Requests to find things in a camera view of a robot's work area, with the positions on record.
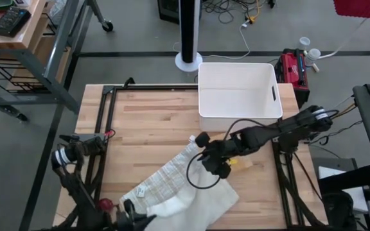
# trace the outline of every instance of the white cup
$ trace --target white cup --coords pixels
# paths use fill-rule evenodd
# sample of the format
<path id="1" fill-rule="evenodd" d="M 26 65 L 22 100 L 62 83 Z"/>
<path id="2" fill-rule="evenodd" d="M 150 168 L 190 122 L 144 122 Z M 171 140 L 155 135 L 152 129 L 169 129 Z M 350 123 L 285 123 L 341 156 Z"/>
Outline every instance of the white cup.
<path id="1" fill-rule="evenodd" d="M 301 37 L 299 39 L 298 49 L 308 50 L 309 45 L 311 44 L 311 40 L 306 37 Z"/>

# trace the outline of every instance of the yellow connector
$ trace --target yellow connector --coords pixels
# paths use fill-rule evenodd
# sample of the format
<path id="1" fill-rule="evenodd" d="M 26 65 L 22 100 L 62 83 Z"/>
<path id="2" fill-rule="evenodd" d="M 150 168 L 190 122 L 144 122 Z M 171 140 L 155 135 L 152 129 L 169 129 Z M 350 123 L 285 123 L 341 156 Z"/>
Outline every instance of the yellow connector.
<path id="1" fill-rule="evenodd" d="M 250 16 L 249 18 L 245 16 L 245 20 L 249 20 L 249 24 L 253 24 L 256 20 L 256 16 Z"/>
<path id="2" fill-rule="evenodd" d="M 252 23 L 254 23 L 255 22 L 255 20 L 256 20 L 256 17 L 255 16 L 250 16 L 249 17 L 249 22 L 252 24 Z"/>

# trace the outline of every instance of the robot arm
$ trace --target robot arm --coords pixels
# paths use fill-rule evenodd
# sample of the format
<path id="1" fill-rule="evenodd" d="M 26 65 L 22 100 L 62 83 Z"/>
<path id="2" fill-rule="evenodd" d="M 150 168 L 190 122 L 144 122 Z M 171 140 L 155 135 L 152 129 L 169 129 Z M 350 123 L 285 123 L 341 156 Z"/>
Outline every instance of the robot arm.
<path id="1" fill-rule="evenodd" d="M 101 155 L 105 151 L 105 142 L 109 137 L 100 134 L 80 134 L 60 136 L 60 138 L 65 140 L 67 144 L 52 153 L 51 164 L 53 171 L 59 176 L 62 187 L 65 187 L 70 197 L 74 199 L 76 208 L 62 224 L 50 230 L 143 231 L 155 219 L 156 216 L 138 214 L 130 200 L 123 202 L 124 211 L 120 210 L 119 205 L 113 205 L 108 199 L 95 202 L 91 194 L 100 182 L 98 174 L 90 184 L 83 183 L 81 170 L 84 156 Z M 68 172 L 66 168 L 68 164 L 75 165 L 72 173 Z M 109 214 L 113 207 L 116 207 L 115 222 L 112 222 Z M 76 217 L 78 217 L 77 227 L 71 227 Z"/>
<path id="2" fill-rule="evenodd" d="M 200 148 L 205 147 L 198 159 L 207 171 L 220 178 L 227 178 L 231 167 L 227 161 L 235 156 L 257 152 L 271 139 L 278 139 L 281 151 L 294 152 L 302 139 L 314 138 L 330 129 L 331 116 L 322 107 L 310 106 L 295 116 L 280 120 L 268 126 L 252 126 L 230 133 L 227 140 L 209 141 L 209 135 L 202 132 L 195 140 Z"/>

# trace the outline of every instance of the tower fan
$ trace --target tower fan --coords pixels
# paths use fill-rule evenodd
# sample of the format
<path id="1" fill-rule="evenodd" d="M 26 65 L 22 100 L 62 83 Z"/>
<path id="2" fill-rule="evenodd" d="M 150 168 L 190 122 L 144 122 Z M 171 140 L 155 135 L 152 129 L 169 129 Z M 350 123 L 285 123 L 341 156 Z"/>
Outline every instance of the tower fan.
<path id="1" fill-rule="evenodd" d="M 177 67 L 187 73 L 198 70 L 202 56 L 197 53 L 200 0 L 179 0 L 181 51 L 175 57 Z"/>

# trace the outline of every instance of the cloth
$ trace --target cloth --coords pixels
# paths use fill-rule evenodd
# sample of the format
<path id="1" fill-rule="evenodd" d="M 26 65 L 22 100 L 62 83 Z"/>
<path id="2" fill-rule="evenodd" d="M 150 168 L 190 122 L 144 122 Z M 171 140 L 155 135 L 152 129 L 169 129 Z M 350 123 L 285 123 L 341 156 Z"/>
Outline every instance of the cloth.
<path id="1" fill-rule="evenodd" d="M 186 180 L 186 167 L 198 153 L 191 141 L 186 148 L 147 178 L 120 201 L 131 199 L 138 213 L 156 214 L 146 231 L 203 231 L 229 210 L 239 199 L 227 180 L 210 189 L 196 189 Z M 206 171 L 196 159 L 189 168 L 189 179 L 198 186 L 208 186 L 218 176 Z"/>

